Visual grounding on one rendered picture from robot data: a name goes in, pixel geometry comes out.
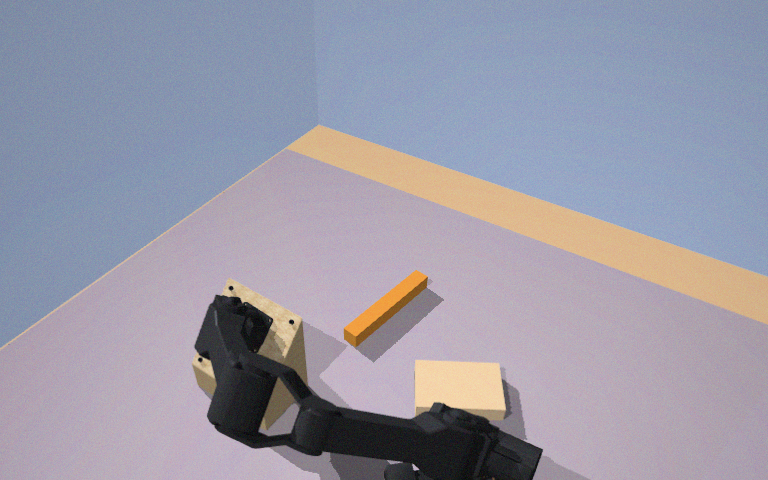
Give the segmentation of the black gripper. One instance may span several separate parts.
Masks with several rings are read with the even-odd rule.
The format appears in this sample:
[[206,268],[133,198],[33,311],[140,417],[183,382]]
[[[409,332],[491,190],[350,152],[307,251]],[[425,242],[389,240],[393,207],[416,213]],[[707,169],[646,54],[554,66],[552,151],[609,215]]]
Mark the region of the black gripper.
[[[483,477],[484,477],[484,480],[494,479],[486,474],[484,474]],[[385,480],[433,480],[427,477],[421,470],[414,471],[412,463],[407,463],[407,462],[387,465],[384,470],[384,479]]]

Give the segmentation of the orange rectangular bar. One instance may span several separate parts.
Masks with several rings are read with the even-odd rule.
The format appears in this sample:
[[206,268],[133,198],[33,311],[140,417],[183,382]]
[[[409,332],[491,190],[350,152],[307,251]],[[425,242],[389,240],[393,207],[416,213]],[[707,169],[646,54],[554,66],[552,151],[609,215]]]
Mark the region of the orange rectangular bar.
[[344,339],[357,347],[427,288],[428,276],[415,270],[344,328]]

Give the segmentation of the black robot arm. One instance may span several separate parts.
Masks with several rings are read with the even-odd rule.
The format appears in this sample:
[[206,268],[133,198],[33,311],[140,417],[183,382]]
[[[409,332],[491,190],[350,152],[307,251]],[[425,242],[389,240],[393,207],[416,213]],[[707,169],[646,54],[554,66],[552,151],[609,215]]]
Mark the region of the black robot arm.
[[[195,349],[212,363],[217,386],[207,418],[220,433],[255,449],[286,445],[311,456],[412,463],[433,480],[533,480],[543,449],[484,416],[437,402],[402,419],[314,396],[295,370],[257,354],[272,322],[239,297],[215,295],[208,306]],[[301,407],[291,433],[267,436],[259,427],[277,378]]]

